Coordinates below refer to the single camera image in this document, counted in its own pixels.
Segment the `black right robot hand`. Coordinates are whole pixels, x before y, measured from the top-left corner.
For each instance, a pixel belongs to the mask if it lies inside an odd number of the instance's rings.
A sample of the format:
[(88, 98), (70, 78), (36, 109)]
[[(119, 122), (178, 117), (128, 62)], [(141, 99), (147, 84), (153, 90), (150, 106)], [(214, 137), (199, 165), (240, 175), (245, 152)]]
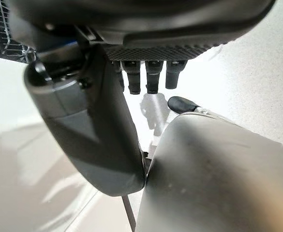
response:
[(188, 60), (254, 28), (272, 0), (9, 0), (9, 24), (38, 59), (25, 86), (48, 129), (99, 191), (123, 196), (146, 182), (144, 155), (123, 95), (175, 89)]

